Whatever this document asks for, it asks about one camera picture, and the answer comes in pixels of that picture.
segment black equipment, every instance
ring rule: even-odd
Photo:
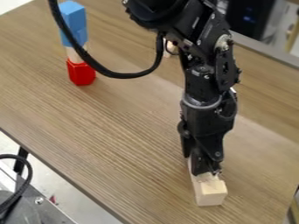
[[[284,0],[230,0],[226,21],[235,32],[267,40],[275,34],[286,5]]]
[[[52,14],[75,51],[99,73],[111,78],[123,75],[107,70],[75,40],[59,12],[57,0],[48,0]],[[185,75],[181,101],[182,121],[178,125],[183,153],[191,156],[191,171],[219,174],[224,159],[223,138],[233,128],[237,96],[232,89],[240,81],[233,58],[229,26],[212,1],[122,0],[127,13],[140,26],[157,32],[157,63],[161,62],[162,37],[179,47]]]

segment wooden block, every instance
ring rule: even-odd
[[[70,46],[66,46],[66,55],[67,58],[72,61],[72,63],[79,64],[84,62],[78,53],[76,53],[76,51]]]
[[[213,176],[210,172],[195,177],[191,173],[191,158],[188,159],[188,167],[198,206],[222,205],[227,196],[225,181],[220,180],[219,176]]]
[[[170,41],[168,41],[168,44],[167,44],[167,49],[169,52],[171,53],[174,53],[177,49],[176,46],[174,46]],[[171,54],[166,52],[166,49],[164,49],[164,55],[163,55],[165,58],[170,58],[171,57]]]

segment stacked blocks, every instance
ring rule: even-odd
[[[87,14],[84,6],[73,1],[66,1],[59,4],[62,17],[78,43],[86,48],[88,41]],[[66,47],[67,69],[71,81],[77,86],[90,85],[94,82],[95,71],[74,51],[71,43],[63,31],[60,31],[62,45]]]

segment black wire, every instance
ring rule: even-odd
[[[165,45],[164,45],[164,49],[165,51],[170,54],[170,55],[175,55],[177,56],[178,55],[178,52],[171,52],[169,49],[168,49],[168,43],[169,43],[169,40],[166,40],[165,41]]]
[[[116,72],[113,72],[113,71],[105,68],[96,59],[94,59],[87,51],[85,51],[83,49],[83,47],[73,37],[72,32],[66,25],[66,22],[60,13],[60,9],[59,9],[57,0],[48,0],[48,3],[49,3],[52,15],[53,15],[57,25],[59,26],[61,31],[64,32],[68,41],[72,44],[73,49],[76,51],[76,53],[79,54],[79,56],[90,67],[92,67],[94,70],[96,70],[100,74],[103,74],[109,78],[115,78],[115,79],[134,79],[134,78],[143,77],[147,74],[152,73],[161,64],[161,61],[163,58],[163,34],[161,32],[159,32],[156,36],[156,60],[151,68],[144,70],[142,72],[139,72],[139,73],[116,73]]]
[[[0,205],[0,214],[3,214],[4,212],[9,210],[12,206],[16,204],[16,202],[22,197],[23,193],[30,185],[33,176],[33,169],[30,163],[25,158],[16,155],[9,155],[9,154],[0,155],[0,159],[6,159],[6,158],[15,159],[23,163],[24,165],[26,165],[28,169],[28,176],[27,179],[24,181],[24,183],[21,185],[21,187],[14,194],[12,194],[4,203]]]

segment gray floor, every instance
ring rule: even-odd
[[[18,147],[16,143],[0,132],[0,154],[17,154]],[[29,161],[34,170],[32,185],[48,198],[55,195],[59,207],[73,220],[79,224],[121,224],[36,158],[30,156]],[[13,161],[6,160],[4,162],[12,167]]]

